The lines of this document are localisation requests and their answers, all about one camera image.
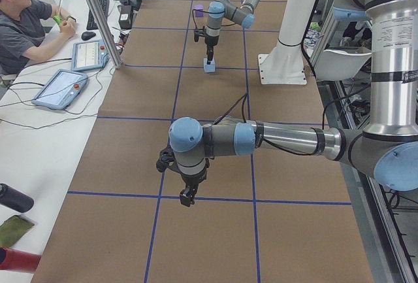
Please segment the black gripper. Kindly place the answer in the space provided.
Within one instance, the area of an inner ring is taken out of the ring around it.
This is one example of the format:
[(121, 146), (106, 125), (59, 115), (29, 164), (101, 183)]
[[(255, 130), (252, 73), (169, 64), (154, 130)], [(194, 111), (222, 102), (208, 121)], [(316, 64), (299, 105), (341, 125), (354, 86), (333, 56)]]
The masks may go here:
[(175, 152), (171, 147), (162, 149), (156, 161), (156, 168), (160, 173), (167, 169), (180, 174), (185, 182), (185, 189), (180, 192), (180, 202), (190, 207), (195, 204), (195, 194), (199, 184), (206, 180), (208, 159), (200, 153), (192, 151)]
[(193, 40), (198, 42), (200, 38), (204, 38), (205, 45), (207, 45), (207, 61), (213, 61), (214, 46), (216, 46), (219, 41), (219, 29), (213, 29), (211, 27), (203, 27), (201, 29), (195, 28), (193, 31)]

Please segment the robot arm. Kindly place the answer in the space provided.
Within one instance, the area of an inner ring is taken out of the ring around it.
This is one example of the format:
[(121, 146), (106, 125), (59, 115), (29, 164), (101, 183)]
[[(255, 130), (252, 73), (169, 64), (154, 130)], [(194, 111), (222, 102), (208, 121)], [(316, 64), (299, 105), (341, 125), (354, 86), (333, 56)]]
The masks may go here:
[(334, 0), (334, 16), (372, 22), (369, 124), (361, 130), (322, 130), (237, 120), (228, 114), (206, 125), (180, 118), (170, 126), (169, 145), (156, 167), (181, 175), (183, 205), (195, 202), (211, 159), (248, 155), (258, 147), (322, 155), (390, 189), (417, 188), (417, 0)]
[(223, 19), (249, 29), (254, 21), (254, 11), (260, 0), (244, 0), (238, 7), (231, 0), (215, 0), (209, 4), (206, 25), (194, 30), (194, 41), (201, 37), (206, 45), (206, 58), (204, 58), (204, 70), (210, 73), (215, 70), (214, 47), (218, 44)]

